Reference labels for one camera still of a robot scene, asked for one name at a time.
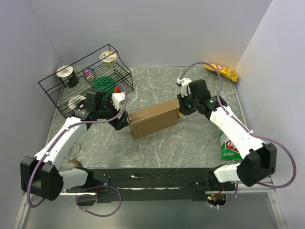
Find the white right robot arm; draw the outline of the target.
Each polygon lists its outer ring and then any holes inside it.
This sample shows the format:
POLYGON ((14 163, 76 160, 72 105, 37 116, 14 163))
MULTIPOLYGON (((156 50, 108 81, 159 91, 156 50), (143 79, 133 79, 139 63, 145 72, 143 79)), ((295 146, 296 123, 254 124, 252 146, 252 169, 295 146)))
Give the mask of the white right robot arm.
POLYGON ((219 190, 225 182, 242 182, 250 187, 275 172, 276 146, 252 136, 222 97, 211 96, 205 80, 177 79, 176 84, 181 88, 177 95, 180 113, 204 115, 229 138, 242 158, 238 164, 214 168, 208 178, 211 189, 219 190))

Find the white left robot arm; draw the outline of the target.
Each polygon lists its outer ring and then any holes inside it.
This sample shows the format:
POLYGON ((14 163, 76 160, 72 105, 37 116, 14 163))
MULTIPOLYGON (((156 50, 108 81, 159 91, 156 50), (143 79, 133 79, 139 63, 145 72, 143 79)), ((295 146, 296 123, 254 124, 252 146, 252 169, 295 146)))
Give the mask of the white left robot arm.
POLYGON ((109 123, 116 130, 127 126, 127 92, 123 85, 121 92, 105 97, 104 91, 90 89, 83 100, 71 110, 60 131, 35 156, 26 156, 20 163, 21 189, 27 193, 31 207, 31 196, 42 200, 55 200, 66 189, 79 187, 88 192, 94 187, 93 172, 76 167, 60 172, 63 159, 72 146, 83 136, 92 124, 109 123))

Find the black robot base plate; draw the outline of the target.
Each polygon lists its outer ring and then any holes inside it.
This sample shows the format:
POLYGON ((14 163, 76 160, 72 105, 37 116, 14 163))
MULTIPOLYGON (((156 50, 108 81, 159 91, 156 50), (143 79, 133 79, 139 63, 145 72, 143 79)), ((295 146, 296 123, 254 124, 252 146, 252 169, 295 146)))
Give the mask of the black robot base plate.
POLYGON ((220 183, 211 168, 90 168, 89 181, 67 193, 94 194, 98 203, 112 201, 205 201, 207 192, 233 191, 232 182, 220 183))

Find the brown cardboard express box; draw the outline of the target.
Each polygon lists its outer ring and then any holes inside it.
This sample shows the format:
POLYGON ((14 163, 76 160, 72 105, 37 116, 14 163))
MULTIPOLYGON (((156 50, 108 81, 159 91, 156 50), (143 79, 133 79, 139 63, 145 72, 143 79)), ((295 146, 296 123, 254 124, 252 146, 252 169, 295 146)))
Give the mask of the brown cardboard express box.
POLYGON ((139 139, 178 123, 179 102, 171 99, 128 114, 132 138, 139 139))

